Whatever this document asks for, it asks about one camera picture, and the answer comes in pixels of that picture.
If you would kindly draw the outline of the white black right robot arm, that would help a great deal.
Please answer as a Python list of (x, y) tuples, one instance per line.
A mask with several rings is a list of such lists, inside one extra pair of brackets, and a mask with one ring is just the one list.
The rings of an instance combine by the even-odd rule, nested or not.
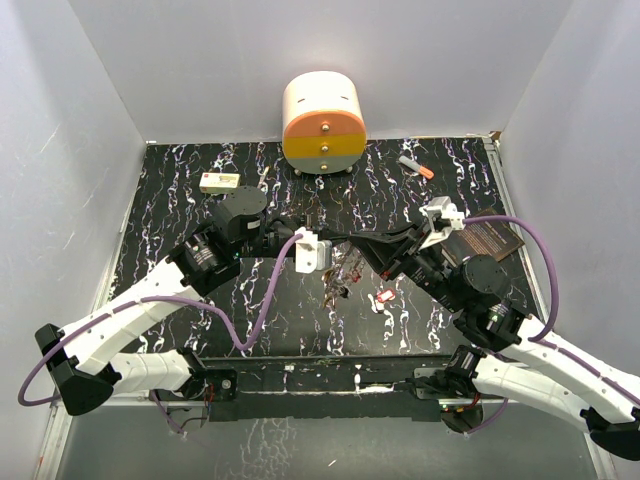
[(639, 379), (557, 334), (509, 298), (511, 281), (490, 255), (452, 266), (425, 225), (360, 232), (349, 241), (382, 279), (404, 275), (454, 316), (468, 340), (447, 366), (411, 387), (431, 395), (500, 396), (554, 415), (609, 453), (639, 458)]

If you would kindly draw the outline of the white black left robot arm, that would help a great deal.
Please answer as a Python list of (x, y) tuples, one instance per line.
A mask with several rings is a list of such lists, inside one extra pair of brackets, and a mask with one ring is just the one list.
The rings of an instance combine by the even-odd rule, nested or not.
[(205, 304), (205, 297), (236, 278), (244, 258), (273, 258), (281, 267), (291, 257), (297, 272), (309, 274), (326, 269), (332, 247), (347, 238), (302, 220), (268, 219), (266, 209), (267, 198), (260, 189), (237, 188), (142, 280), (114, 300), (64, 327), (46, 324), (36, 331), (42, 353), (37, 366), (49, 372), (69, 415), (84, 415), (114, 395), (139, 390), (197, 398), (207, 376), (194, 353), (125, 354), (123, 348), (172, 313), (192, 306), (216, 314), (234, 346), (245, 351), (262, 330), (279, 270), (271, 275), (258, 320), (245, 340), (220, 308)]

